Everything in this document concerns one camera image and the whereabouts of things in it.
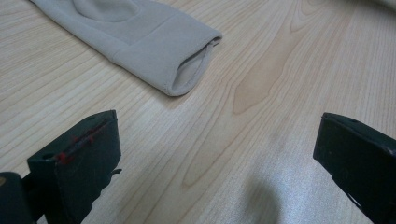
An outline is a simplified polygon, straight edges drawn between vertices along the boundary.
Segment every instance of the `dark object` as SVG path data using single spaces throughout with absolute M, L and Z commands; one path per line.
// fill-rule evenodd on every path
M 374 223 L 396 220 L 396 141 L 354 119 L 325 113 L 314 159 Z
M 30 157 L 23 180 L 0 173 L 0 223 L 80 223 L 119 161 L 116 111 L 85 118 Z

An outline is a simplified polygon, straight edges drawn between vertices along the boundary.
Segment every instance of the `wooden surface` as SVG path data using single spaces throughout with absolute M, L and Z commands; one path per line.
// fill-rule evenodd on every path
M 84 223 L 370 223 L 312 159 L 333 112 L 396 137 L 396 13 L 363 0 L 162 0 L 222 31 L 170 98 L 25 0 L 0 2 L 0 170 L 116 109 L 120 175 Z

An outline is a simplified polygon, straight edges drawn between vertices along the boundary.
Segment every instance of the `light wood tabletop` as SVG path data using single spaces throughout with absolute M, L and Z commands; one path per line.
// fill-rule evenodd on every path
M 323 112 L 396 138 L 396 13 L 368 0 L 161 2 L 224 35 L 181 97 L 33 3 L 1 0 L 0 171 L 27 175 L 27 158 L 115 109 L 122 172 L 84 223 L 371 223 L 312 153 Z

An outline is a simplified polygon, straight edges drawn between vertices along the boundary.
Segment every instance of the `wood grain pattern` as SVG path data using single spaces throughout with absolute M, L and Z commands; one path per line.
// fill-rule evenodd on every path
M 32 3 L 1 1 L 0 170 L 27 175 L 30 155 L 116 109 L 123 171 L 84 223 L 370 223 L 312 152 L 325 111 L 396 138 L 396 13 L 365 0 L 161 2 L 224 34 L 183 97 Z

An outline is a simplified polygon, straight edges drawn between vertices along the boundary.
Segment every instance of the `garment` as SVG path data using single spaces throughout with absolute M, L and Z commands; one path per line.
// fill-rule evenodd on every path
M 64 29 L 171 96 L 190 91 L 221 33 L 149 0 L 31 0 Z

